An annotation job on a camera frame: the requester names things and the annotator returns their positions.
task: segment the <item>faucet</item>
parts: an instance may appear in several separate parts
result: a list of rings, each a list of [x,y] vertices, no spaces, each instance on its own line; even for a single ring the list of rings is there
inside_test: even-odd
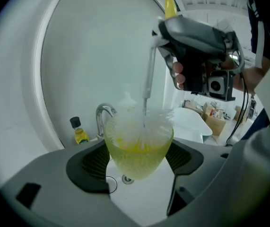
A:
[[[103,122],[102,122],[102,112],[107,111],[111,117],[117,113],[116,109],[110,104],[100,104],[96,109],[96,121],[97,121],[97,128],[98,128],[98,139],[103,139]]]

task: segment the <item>yellow liquid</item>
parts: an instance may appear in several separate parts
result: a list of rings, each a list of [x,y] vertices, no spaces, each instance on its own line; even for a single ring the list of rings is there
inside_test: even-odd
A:
[[[79,128],[75,130],[75,141],[78,145],[84,142],[89,142],[89,138],[83,129]]]
[[[121,140],[117,140],[116,144],[118,146],[116,146],[106,133],[105,143],[118,169],[130,179],[141,180],[152,174],[160,165],[167,154],[173,137],[174,131],[172,130],[172,136],[166,144],[153,150],[151,150],[151,147],[145,146],[144,150],[139,151],[138,145],[131,147],[131,150],[120,148]]]

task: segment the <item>hand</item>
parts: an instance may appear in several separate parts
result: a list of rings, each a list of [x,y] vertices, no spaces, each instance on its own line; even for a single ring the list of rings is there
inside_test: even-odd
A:
[[[179,63],[179,62],[175,62],[173,64],[173,70],[174,70],[175,73],[179,74],[179,75],[177,75],[175,77],[175,81],[177,83],[179,83],[179,88],[181,90],[183,90],[184,89],[185,76],[180,74],[183,71],[183,65],[181,63]]]

